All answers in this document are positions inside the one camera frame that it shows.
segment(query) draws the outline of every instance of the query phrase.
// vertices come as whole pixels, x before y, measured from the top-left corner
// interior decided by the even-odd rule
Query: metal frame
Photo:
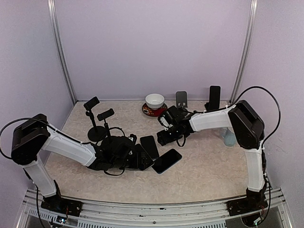
[[[233,91],[232,91],[232,94],[231,94],[231,97],[229,100],[230,103],[235,101],[241,81],[242,81],[242,77],[243,77],[243,73],[244,73],[244,69],[245,69],[245,65],[246,65],[246,60],[247,60],[247,56],[249,53],[255,18],[256,18],[257,2],[258,2],[258,0],[251,0],[251,7],[250,7],[250,13],[249,13],[247,32],[246,32],[246,36],[245,36],[245,43],[244,43],[244,47],[243,47],[243,53],[242,53],[241,62],[240,62],[240,65],[239,65],[239,68],[237,71],[236,82],[234,84]],[[62,44],[61,44],[58,20],[57,20],[57,15],[56,15],[55,0],[47,0],[47,3],[48,3],[49,14],[50,14],[50,18],[51,18],[51,22],[52,22],[52,26],[53,26],[53,33],[54,33],[54,37],[55,37],[55,43],[57,46],[58,56],[59,56],[60,63],[62,66],[67,89],[68,89],[70,98],[72,100],[72,103],[73,103],[73,105],[75,105],[78,100],[77,100],[77,97],[76,97],[76,94],[75,94],[75,91],[73,88],[73,84],[71,82],[71,78],[70,78],[70,75],[69,75],[69,72],[67,69],[67,63],[66,63],[66,59],[65,59]]]
[[[258,0],[251,0],[251,7],[250,7],[250,14],[249,14],[249,20],[248,20],[248,26],[247,26],[247,32],[246,32],[246,37],[245,37],[245,43],[243,47],[243,53],[241,57],[241,62],[238,67],[237,71],[237,79],[233,87],[233,91],[230,97],[230,103],[233,103],[237,97],[239,87],[241,85],[241,81],[243,78],[243,73],[247,61],[247,56],[249,53],[249,48],[250,48],[250,43],[251,43],[251,38],[252,38],[252,33],[253,33],[253,27],[255,24],[255,19],[256,19],[256,13],[257,13],[257,1]]]
[[[240,217],[229,216],[226,202],[229,199],[178,204],[129,204],[111,203],[77,199],[83,202],[80,217],[68,217],[65,227],[73,228],[216,228],[226,227],[226,220]],[[42,195],[38,196],[39,204]],[[292,228],[289,209],[281,189],[271,190],[271,208],[278,207],[284,228]],[[24,228],[29,216],[38,217],[36,191],[28,190],[23,200],[20,218],[16,228]],[[65,216],[45,209],[39,209],[41,218],[51,222],[59,216]]]
[[[56,43],[56,47],[57,47],[57,52],[58,52],[60,64],[62,67],[63,75],[64,75],[64,78],[66,81],[66,86],[67,86],[71,101],[72,101],[73,105],[75,105],[77,102],[77,97],[74,92],[74,88],[73,88],[73,85],[71,82],[69,72],[67,70],[66,58],[63,53],[63,48],[62,48],[60,33],[59,33],[58,20],[57,20],[57,15],[56,15],[55,0],[47,0],[47,3],[48,3],[49,15],[50,15],[51,23],[52,23],[52,27],[53,27],[53,33],[54,33],[55,43]]]

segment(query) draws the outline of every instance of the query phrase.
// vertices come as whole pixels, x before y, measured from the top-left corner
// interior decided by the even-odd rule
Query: red saucer
[[[142,106],[142,112],[145,113],[148,116],[152,116],[152,117],[158,117],[160,114],[162,114],[163,111],[167,110],[168,107],[166,104],[163,104],[162,107],[160,107],[159,109],[151,109],[148,107],[148,105],[146,103],[144,103],[144,105]]]

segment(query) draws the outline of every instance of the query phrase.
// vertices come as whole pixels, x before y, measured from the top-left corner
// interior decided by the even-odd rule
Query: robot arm
[[[189,113],[186,109],[178,109],[175,106],[164,111],[158,120],[165,130],[157,133],[158,142],[166,145],[182,137],[186,138],[194,132],[233,127],[237,142],[244,149],[247,160],[247,202],[242,207],[248,210],[259,208],[264,203],[266,190],[265,156],[263,148],[261,148],[264,138],[264,123],[261,118],[244,100],[217,111]]]
[[[79,216],[80,201],[61,197],[57,183],[51,179],[38,153],[40,149],[54,152],[75,160],[93,170],[107,171],[110,168],[144,170],[145,164],[135,150],[135,135],[130,137],[111,136],[101,146],[80,142],[56,129],[47,122],[47,117],[38,114],[17,127],[13,134],[12,160],[21,165],[26,175],[40,189],[43,195],[42,208],[55,212]]]

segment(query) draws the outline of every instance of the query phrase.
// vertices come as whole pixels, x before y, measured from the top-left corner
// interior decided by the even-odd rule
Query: black smartphone
[[[147,151],[152,159],[160,157],[153,135],[142,137],[140,140],[142,147]]]
[[[137,154],[138,168],[141,171],[144,171],[154,165],[154,161],[140,144],[135,145],[134,151]]]
[[[181,159],[181,154],[178,153],[175,149],[171,149],[161,157],[154,161],[152,168],[158,173],[161,174],[169,169],[172,165],[177,163]]]

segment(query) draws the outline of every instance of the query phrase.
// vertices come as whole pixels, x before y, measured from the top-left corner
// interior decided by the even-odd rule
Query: beige tabletop
[[[85,115],[83,102],[78,102],[69,116],[63,132],[84,142],[92,127]],[[166,101],[168,107],[174,101]],[[203,101],[189,101],[190,111],[204,110]],[[126,135],[138,137],[153,135],[163,130],[155,117],[146,116],[141,108],[143,101],[108,101],[93,108],[95,115],[113,108],[115,114],[108,118],[110,127],[123,128]],[[219,129],[193,133],[184,147],[176,142],[160,146],[159,154],[176,149],[182,159],[163,174],[152,168],[146,171],[126,170],[122,176],[107,176],[103,171],[87,167],[52,153],[46,163],[50,176],[59,184],[65,196],[89,200],[123,203],[183,203],[216,200],[245,194],[247,187],[247,166],[245,154],[236,145],[226,147]],[[121,135],[112,130],[113,135]]]

